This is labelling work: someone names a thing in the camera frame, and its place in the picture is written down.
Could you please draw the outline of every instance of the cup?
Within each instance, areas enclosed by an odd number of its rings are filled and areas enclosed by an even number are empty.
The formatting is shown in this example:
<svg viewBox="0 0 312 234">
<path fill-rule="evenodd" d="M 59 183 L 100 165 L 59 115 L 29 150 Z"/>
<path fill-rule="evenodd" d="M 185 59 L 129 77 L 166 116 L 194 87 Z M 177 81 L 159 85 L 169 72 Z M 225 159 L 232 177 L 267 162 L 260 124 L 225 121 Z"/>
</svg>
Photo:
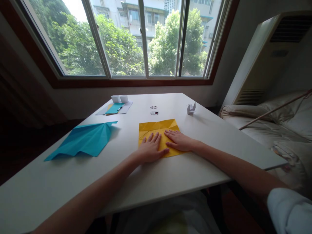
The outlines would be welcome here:
<svg viewBox="0 0 312 234">
<path fill-rule="evenodd" d="M 121 102 L 119 95 L 113 95 L 113 96 L 111 96 L 111 99 L 113 100 L 113 103 Z"/>
<path fill-rule="evenodd" d="M 120 96 L 120 100 L 121 100 L 122 103 L 127 103 L 129 101 L 127 95 Z"/>
</svg>

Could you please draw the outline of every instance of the tree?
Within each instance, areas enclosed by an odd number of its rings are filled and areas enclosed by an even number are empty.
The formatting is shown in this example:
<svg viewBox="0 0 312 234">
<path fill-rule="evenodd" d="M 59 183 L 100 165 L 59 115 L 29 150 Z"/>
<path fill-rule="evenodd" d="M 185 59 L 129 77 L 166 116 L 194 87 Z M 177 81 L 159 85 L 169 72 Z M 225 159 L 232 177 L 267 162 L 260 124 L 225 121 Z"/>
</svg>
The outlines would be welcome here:
<svg viewBox="0 0 312 234">
<path fill-rule="evenodd" d="M 77 22 L 74 16 L 66 15 L 67 22 L 59 26 L 68 47 L 60 58 L 69 74 L 105 75 L 88 22 Z M 104 15 L 96 17 L 113 75 L 143 75 L 143 53 L 135 37 L 127 30 L 117 28 Z"/>
<path fill-rule="evenodd" d="M 70 11 L 62 0 L 30 0 L 45 32 L 51 40 L 57 53 L 61 53 L 67 47 L 64 35 L 54 27 L 55 22 L 62 26 L 67 21 L 66 14 Z"/>
<path fill-rule="evenodd" d="M 104 15 L 96 17 L 113 75 L 144 75 L 143 52 L 135 37 Z"/>
<path fill-rule="evenodd" d="M 200 53 L 203 34 L 200 12 L 195 8 L 189 12 L 188 17 L 182 72 L 183 75 L 201 75 L 207 59 L 207 53 Z M 166 19 L 165 25 L 157 23 L 155 38 L 149 43 L 149 72 L 151 75 L 174 74 L 179 22 L 179 11 L 172 10 Z"/>
</svg>

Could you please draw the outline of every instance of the person's left hand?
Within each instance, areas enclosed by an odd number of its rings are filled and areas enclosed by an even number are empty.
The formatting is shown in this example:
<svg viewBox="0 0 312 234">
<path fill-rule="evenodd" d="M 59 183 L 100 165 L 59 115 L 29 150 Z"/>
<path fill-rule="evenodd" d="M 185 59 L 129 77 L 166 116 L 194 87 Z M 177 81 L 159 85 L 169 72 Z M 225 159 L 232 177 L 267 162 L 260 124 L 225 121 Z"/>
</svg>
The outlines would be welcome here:
<svg viewBox="0 0 312 234">
<path fill-rule="evenodd" d="M 132 153 L 132 156 L 138 160 L 140 164 L 154 162 L 160 159 L 162 156 L 169 152 L 169 149 L 158 151 L 159 143 L 162 135 L 156 133 L 153 137 L 153 133 L 148 139 L 144 137 L 140 147 Z"/>
</svg>

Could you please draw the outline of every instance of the white sleeve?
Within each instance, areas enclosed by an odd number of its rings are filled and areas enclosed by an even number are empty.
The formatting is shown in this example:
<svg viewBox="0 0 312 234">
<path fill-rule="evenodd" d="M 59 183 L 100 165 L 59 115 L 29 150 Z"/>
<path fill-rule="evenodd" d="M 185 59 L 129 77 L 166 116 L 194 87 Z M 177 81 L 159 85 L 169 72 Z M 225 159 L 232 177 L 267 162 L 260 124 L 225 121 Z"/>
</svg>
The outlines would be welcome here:
<svg viewBox="0 0 312 234">
<path fill-rule="evenodd" d="M 285 188 L 273 189 L 267 207 L 278 234 L 312 233 L 312 201 Z"/>
</svg>

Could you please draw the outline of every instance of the blue paper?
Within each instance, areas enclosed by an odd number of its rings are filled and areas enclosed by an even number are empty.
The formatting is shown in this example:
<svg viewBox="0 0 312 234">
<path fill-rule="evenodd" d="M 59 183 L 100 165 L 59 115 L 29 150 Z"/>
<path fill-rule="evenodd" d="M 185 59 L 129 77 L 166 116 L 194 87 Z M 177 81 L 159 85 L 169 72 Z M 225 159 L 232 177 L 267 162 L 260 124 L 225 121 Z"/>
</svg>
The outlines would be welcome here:
<svg viewBox="0 0 312 234">
<path fill-rule="evenodd" d="M 67 154 L 76 156 L 83 152 L 97 157 L 111 137 L 111 125 L 115 122 L 96 123 L 75 127 L 56 151 L 50 154 L 45 161 L 58 155 Z"/>
<path fill-rule="evenodd" d="M 111 108 L 108 111 L 106 111 L 105 114 L 116 114 L 118 113 L 118 109 L 121 108 L 123 105 L 124 103 L 122 102 L 114 103 L 114 105 L 112 105 Z"/>
</svg>

